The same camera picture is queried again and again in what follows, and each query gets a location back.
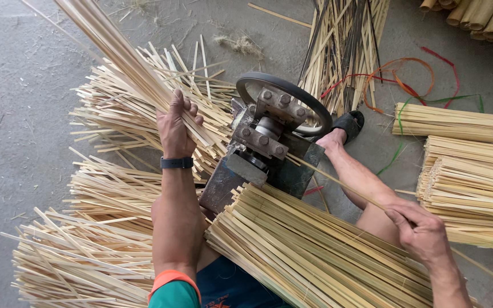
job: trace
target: black wristwatch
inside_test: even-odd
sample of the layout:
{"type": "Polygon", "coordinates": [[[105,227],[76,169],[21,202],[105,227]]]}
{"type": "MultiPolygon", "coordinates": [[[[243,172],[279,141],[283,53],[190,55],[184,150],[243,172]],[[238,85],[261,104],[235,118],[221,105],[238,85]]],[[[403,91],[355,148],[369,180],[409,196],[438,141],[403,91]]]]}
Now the black wristwatch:
{"type": "Polygon", "coordinates": [[[161,169],[166,169],[166,168],[189,169],[191,167],[193,167],[193,157],[165,159],[161,156],[161,169]]]}

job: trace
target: man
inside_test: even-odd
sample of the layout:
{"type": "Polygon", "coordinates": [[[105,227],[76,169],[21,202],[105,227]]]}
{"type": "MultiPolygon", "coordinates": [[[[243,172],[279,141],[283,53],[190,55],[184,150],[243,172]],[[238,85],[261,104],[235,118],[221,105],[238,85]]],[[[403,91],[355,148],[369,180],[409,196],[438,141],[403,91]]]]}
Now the man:
{"type": "MultiPolygon", "coordinates": [[[[197,115],[197,106],[184,98],[181,91],[174,94],[169,113],[157,114],[163,158],[190,158],[195,143],[187,136],[181,115],[189,113],[199,125],[203,118],[197,115]]],[[[361,114],[351,113],[347,117],[358,121],[361,114]]],[[[325,148],[325,154],[343,182],[387,209],[383,211],[356,194],[344,191],[364,211],[357,226],[403,247],[425,265],[431,278],[435,308],[472,308],[465,281],[452,258],[443,222],[416,202],[399,198],[349,156],[344,144],[348,134],[349,139],[355,136],[346,130],[336,128],[317,143],[325,148]]],[[[148,299],[149,308],[289,307],[204,243],[203,231],[207,226],[199,209],[191,172],[184,168],[163,169],[162,196],[152,207],[153,267],[157,277],[148,299]]]]}

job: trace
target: hex bolt head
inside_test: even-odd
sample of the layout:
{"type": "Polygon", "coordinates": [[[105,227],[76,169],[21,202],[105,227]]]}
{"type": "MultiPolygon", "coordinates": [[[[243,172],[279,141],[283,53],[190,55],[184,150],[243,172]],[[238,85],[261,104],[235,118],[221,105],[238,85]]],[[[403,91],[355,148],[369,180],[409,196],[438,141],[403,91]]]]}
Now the hex bolt head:
{"type": "Polygon", "coordinates": [[[306,114],[306,110],[304,108],[299,108],[296,110],[296,115],[299,117],[303,117],[306,114]]]}
{"type": "Polygon", "coordinates": [[[260,136],[260,138],[258,139],[258,143],[260,143],[261,145],[267,145],[268,143],[270,143],[270,138],[268,136],[260,136]]]}
{"type": "Polygon", "coordinates": [[[269,91],[269,90],[265,90],[265,91],[264,91],[264,94],[262,94],[262,96],[263,96],[265,99],[270,99],[270,98],[271,98],[271,91],[269,91]]]}
{"type": "Polygon", "coordinates": [[[279,102],[284,105],[288,105],[290,103],[290,95],[288,94],[283,94],[279,98],[279,102]]]}

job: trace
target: green shirt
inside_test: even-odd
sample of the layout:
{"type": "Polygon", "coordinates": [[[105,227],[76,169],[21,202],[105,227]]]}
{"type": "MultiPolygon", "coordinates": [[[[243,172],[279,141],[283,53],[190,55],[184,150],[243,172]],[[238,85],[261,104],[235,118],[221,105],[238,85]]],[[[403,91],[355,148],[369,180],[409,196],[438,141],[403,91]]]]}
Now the green shirt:
{"type": "Polygon", "coordinates": [[[174,280],[157,289],[148,308],[201,308],[195,289],[185,281],[174,280]]]}

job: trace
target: black rubber wheel rim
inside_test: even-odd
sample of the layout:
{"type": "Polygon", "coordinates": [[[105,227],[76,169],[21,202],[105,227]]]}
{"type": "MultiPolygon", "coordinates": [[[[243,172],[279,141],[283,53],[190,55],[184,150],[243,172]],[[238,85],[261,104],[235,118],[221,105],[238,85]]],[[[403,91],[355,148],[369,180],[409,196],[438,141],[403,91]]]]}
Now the black rubber wheel rim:
{"type": "Polygon", "coordinates": [[[237,80],[236,87],[237,92],[245,102],[245,104],[254,104],[256,101],[247,92],[247,83],[254,82],[260,85],[269,85],[275,87],[285,93],[297,98],[300,102],[305,103],[311,110],[313,110],[320,119],[321,126],[319,127],[306,127],[299,126],[294,131],[305,136],[323,136],[330,132],[332,128],[332,117],[326,108],[316,98],[312,97],[309,93],[305,92],[302,88],[295,84],[283,80],[281,78],[272,76],[270,74],[249,72],[241,75],[237,80]]]}

